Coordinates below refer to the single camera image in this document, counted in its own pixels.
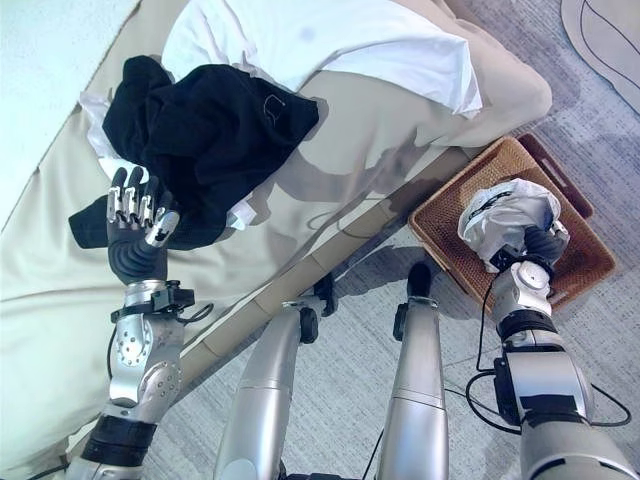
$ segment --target black cloth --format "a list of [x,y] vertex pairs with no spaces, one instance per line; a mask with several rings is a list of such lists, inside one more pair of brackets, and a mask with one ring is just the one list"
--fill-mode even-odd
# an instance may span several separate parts
[[[227,211],[275,172],[318,122],[317,105],[227,65],[172,84],[152,58],[124,64],[102,125],[114,150],[170,190],[182,219],[169,248],[209,245]],[[107,246],[106,197],[69,218],[83,248]]]

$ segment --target white cloth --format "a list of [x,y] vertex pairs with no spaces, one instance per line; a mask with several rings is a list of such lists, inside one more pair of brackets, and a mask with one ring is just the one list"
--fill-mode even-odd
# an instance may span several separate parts
[[[89,117],[90,125],[87,131],[87,140],[99,157],[100,168],[110,179],[113,179],[119,168],[125,168],[127,174],[130,175],[131,171],[139,165],[121,158],[113,149],[111,142],[102,129],[104,117],[107,115],[111,105],[109,100],[99,95],[82,92],[78,103]],[[146,182],[149,180],[149,172],[145,167],[140,168],[143,171],[142,182]],[[246,199],[240,200],[227,212],[227,227],[244,230],[255,217],[256,211],[251,208]]]
[[482,107],[467,40],[390,0],[191,0],[162,63],[176,80],[227,64],[294,92],[319,70],[356,73],[453,113]]
[[487,272],[496,273],[489,261],[503,246],[524,248],[524,228],[537,225],[548,230],[560,216],[560,202],[537,183],[516,178],[486,190],[478,190],[460,215],[458,236],[484,261]]

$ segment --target floor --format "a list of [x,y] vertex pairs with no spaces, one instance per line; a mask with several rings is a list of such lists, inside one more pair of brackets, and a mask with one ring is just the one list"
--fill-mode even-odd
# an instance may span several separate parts
[[[103,15],[94,15],[98,3]],[[3,141],[0,158],[27,153],[39,158],[44,153],[132,5],[118,0],[3,2],[0,60],[12,75],[3,78],[0,88],[2,129],[11,135],[4,135],[10,142]],[[485,29],[552,87],[550,114],[527,129],[549,146],[593,202],[596,213],[590,222],[618,263],[613,276],[557,312],[555,321],[589,378],[625,402],[638,419],[640,116],[577,57],[560,22],[560,0],[469,0],[468,6]],[[73,13],[56,17],[62,8]],[[34,25],[39,35],[30,35]],[[18,48],[20,38],[29,41]],[[56,56],[63,48],[77,56]],[[54,81],[43,83],[41,78]],[[38,115],[30,122],[18,107]],[[18,115],[13,122],[12,112]],[[395,308],[404,299],[408,269],[422,258],[423,250],[400,222],[336,271],[340,309],[322,321],[320,338],[302,347],[298,357],[283,456],[289,471],[362,475],[384,423],[399,354],[391,336]],[[460,390],[473,374],[480,309],[442,273],[435,277],[433,296],[440,303],[447,385]],[[491,329],[485,342],[488,363],[498,351]],[[172,408],[147,457],[146,478],[211,478],[226,415],[251,350],[248,346],[217,371],[207,372]],[[476,395],[493,402],[491,383],[478,384]],[[598,419],[619,418],[614,407],[597,400]],[[481,423],[458,396],[447,396],[447,409],[450,478],[519,478],[517,438]],[[608,433],[640,469],[638,421]]]

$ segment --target gray carpet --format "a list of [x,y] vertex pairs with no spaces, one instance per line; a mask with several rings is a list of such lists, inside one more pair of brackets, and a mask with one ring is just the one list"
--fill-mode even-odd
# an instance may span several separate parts
[[[573,51],[559,0],[472,0],[480,24],[550,83],[550,115],[528,126],[555,153],[595,206],[591,224],[615,253],[616,273],[555,316],[589,378],[624,401],[631,425],[608,429],[640,469],[640,116]],[[337,271],[339,311],[303,346],[284,461],[290,472],[360,477],[384,423],[399,344],[391,337],[409,267],[424,257],[401,223]],[[479,306],[440,273],[433,296],[441,306],[444,373],[462,389],[473,374]],[[497,353],[492,330],[485,362]],[[203,376],[167,414],[146,461],[149,479],[210,479],[237,381],[252,347]],[[477,396],[492,402],[491,382]],[[597,399],[597,418],[621,413]],[[447,397],[452,479],[519,478],[518,439],[477,420],[464,399]]]

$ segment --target black joint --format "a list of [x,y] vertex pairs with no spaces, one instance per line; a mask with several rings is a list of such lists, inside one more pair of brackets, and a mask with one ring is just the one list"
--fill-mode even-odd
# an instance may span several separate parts
[[504,272],[514,264],[515,259],[519,256],[520,252],[518,250],[510,245],[504,245],[493,255],[493,257],[491,257],[489,263],[496,267],[500,272]]
[[571,395],[533,395],[520,397],[526,410],[524,421],[532,428],[546,422],[582,423],[576,401]]
[[108,465],[142,465],[153,440],[156,425],[102,416],[91,432],[82,458]]
[[289,475],[286,480],[349,480],[338,475],[329,475],[328,473],[312,473],[311,475],[301,475],[298,473]]
[[556,460],[547,462],[544,465],[542,465],[540,468],[538,468],[535,472],[533,472],[533,475],[531,475],[531,480],[535,480],[544,472],[551,470],[552,468],[559,467],[560,465],[564,465],[565,463],[567,462],[565,461],[564,458],[558,458]]
[[393,338],[401,342],[404,337],[404,325],[407,321],[408,303],[401,303],[396,310],[396,318],[393,322]]
[[137,315],[140,313],[153,313],[153,305],[150,302],[145,302],[138,305],[123,307],[120,310],[116,310],[115,312],[111,313],[111,323],[116,323],[122,317],[126,317],[128,315]]
[[287,480],[287,468],[284,466],[284,462],[280,460],[280,471],[278,472],[278,480]]
[[407,278],[407,296],[428,297],[431,291],[431,271],[425,262],[415,263]]
[[300,341],[313,343],[318,338],[318,315],[313,308],[304,307],[300,310]]
[[520,415],[509,364],[505,358],[496,358],[493,361],[493,368],[496,371],[493,387],[500,416],[509,425],[520,426]]
[[338,297],[336,296],[334,287],[335,282],[333,280],[333,274],[331,273],[321,278],[313,286],[313,294],[325,302],[325,307],[322,310],[323,317],[333,315],[338,309]]
[[542,267],[542,269],[544,269],[544,271],[547,272],[547,275],[549,275],[549,283],[553,281],[553,276],[555,273],[553,270],[553,267],[544,257],[537,254],[520,255],[518,257],[513,257],[510,260],[505,260],[504,264],[502,265],[502,268],[500,269],[500,273],[505,272],[506,270],[509,270],[511,268],[511,265],[513,265],[514,263],[524,263],[524,262],[535,263],[539,267]]
[[551,318],[537,310],[516,310],[511,312],[498,324],[497,331],[504,342],[511,335],[526,330],[544,330],[558,333]]
[[196,303],[193,290],[180,288],[180,282],[171,280],[167,288],[154,292],[151,296],[154,312],[181,311]]

